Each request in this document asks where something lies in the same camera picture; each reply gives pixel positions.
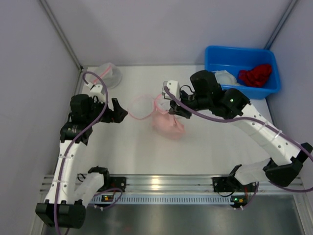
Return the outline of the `pink-trimmed mesh laundry bag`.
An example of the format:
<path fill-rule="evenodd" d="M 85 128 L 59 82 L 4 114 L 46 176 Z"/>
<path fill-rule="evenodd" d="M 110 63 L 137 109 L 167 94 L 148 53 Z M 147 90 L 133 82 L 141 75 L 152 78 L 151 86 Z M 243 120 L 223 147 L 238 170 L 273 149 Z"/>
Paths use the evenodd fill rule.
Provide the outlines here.
<path fill-rule="evenodd" d="M 113 89 L 119 85 L 122 80 L 120 69 L 112 63 L 105 63 L 94 71 L 105 83 L 107 89 Z"/>

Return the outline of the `pink bra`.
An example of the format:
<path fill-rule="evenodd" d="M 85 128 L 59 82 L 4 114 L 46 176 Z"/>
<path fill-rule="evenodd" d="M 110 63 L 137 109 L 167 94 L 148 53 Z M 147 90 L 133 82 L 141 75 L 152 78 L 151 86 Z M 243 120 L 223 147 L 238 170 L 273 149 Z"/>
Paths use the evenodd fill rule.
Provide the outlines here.
<path fill-rule="evenodd" d="M 184 125 L 168 112 L 153 112 L 151 124 L 154 131 L 168 139 L 177 140 L 185 134 Z"/>

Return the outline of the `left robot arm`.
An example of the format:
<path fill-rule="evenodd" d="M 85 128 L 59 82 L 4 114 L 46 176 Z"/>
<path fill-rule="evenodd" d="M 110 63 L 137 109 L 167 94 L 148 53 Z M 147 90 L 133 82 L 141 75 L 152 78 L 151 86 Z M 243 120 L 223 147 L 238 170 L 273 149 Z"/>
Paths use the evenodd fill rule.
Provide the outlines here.
<path fill-rule="evenodd" d="M 99 123 L 121 123 L 128 112 L 117 98 L 112 98 L 113 108 L 99 95 L 75 95 L 70 101 L 67 122 L 60 131 L 60 151 L 54 178 L 44 202 L 36 205 L 36 215 L 61 234 L 61 228 L 79 229 L 86 218 L 87 207 L 93 197 L 102 193 L 122 194 L 121 186 L 112 184 L 109 170 L 94 166 L 85 179 L 76 186 L 79 163 L 83 158 L 92 127 Z"/>

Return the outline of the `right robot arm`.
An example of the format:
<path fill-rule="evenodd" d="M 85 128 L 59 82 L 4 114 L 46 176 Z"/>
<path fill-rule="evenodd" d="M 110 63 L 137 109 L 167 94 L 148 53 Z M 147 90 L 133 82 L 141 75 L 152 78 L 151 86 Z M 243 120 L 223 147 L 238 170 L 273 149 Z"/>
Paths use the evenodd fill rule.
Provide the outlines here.
<path fill-rule="evenodd" d="M 170 100 L 169 113 L 189 119 L 196 115 L 218 123 L 232 124 L 252 138 L 269 157 L 252 164 L 239 164 L 227 175 L 233 191 L 254 183 L 269 181 L 278 188 L 289 188 L 306 159 L 312 159 L 313 147 L 299 144 L 286 136 L 261 115 L 250 99 L 238 89 L 223 90 L 214 73 L 202 70 L 190 77 L 188 94 L 177 81 L 163 83 L 163 95 Z"/>

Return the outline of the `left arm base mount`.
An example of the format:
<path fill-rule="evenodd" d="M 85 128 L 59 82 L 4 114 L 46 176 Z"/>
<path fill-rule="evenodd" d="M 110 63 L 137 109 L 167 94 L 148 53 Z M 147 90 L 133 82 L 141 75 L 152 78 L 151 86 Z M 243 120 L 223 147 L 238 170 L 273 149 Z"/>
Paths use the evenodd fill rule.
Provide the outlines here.
<path fill-rule="evenodd" d="M 77 174 L 76 177 L 76 185 L 81 185 L 84 180 L 86 179 L 87 175 L 83 174 L 83 173 L 79 173 Z M 111 188 L 119 188 L 121 189 L 123 192 L 125 191 L 126 188 L 126 181 L 127 178 L 126 177 L 120 177 L 120 176 L 111 176 L 109 179 L 109 182 L 107 183 L 106 186 L 101 187 L 98 192 L 107 190 L 107 189 L 111 189 Z"/>

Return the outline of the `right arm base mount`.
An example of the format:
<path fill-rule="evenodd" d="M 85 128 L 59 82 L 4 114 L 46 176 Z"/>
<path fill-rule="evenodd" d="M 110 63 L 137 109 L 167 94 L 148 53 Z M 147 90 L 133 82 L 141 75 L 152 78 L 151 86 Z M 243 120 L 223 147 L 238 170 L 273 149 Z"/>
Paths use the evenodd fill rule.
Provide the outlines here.
<path fill-rule="evenodd" d="M 233 177 L 220 176 L 212 178 L 213 190 L 215 193 L 235 193 L 235 192 L 254 192 L 257 183 L 242 185 Z"/>

